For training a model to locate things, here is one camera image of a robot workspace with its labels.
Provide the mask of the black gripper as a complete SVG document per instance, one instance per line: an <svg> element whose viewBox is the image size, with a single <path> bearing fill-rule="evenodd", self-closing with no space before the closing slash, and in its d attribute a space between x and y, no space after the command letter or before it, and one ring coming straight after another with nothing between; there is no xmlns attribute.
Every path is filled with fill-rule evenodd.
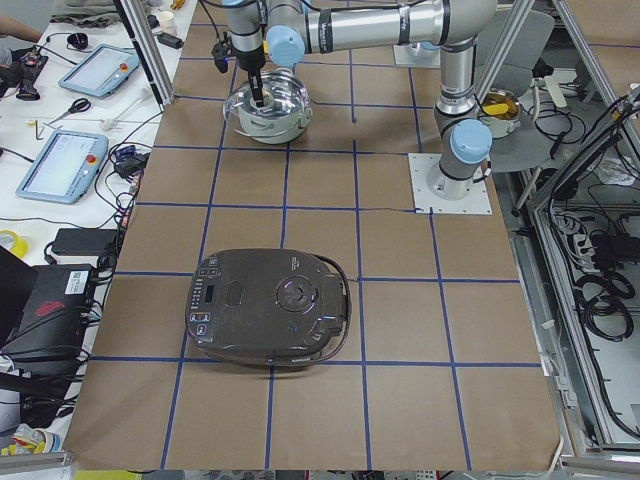
<svg viewBox="0 0 640 480"><path fill-rule="evenodd" d="M264 106L263 81L260 67L251 67L247 70L249 87L252 99L258 108Z"/></svg>

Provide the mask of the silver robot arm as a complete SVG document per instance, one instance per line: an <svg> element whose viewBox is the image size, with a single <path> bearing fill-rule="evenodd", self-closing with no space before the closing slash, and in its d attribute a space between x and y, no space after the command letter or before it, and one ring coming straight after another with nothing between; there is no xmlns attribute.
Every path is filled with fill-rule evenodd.
<svg viewBox="0 0 640 480"><path fill-rule="evenodd" d="M213 55L233 55L248 77L227 99L236 132L264 144L297 138L310 122L310 99L294 70L306 56L336 52L386 55L384 64L440 72L434 117L442 154L426 183L446 200L464 198L488 159L492 135L477 118L474 89L478 34L494 1L396 1L320 8L308 1L225 1L229 27Z"/></svg>

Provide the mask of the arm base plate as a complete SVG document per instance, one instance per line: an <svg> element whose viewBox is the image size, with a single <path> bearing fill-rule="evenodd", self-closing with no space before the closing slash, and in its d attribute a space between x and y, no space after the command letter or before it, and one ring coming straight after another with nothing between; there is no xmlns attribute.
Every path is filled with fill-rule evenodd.
<svg viewBox="0 0 640 480"><path fill-rule="evenodd" d="M440 48L429 42L394 45L394 61L399 67L440 68Z"/></svg>
<svg viewBox="0 0 640 480"><path fill-rule="evenodd" d="M481 166L467 180L452 180L440 169L441 155L409 153L414 210L420 214L491 215Z"/></svg>

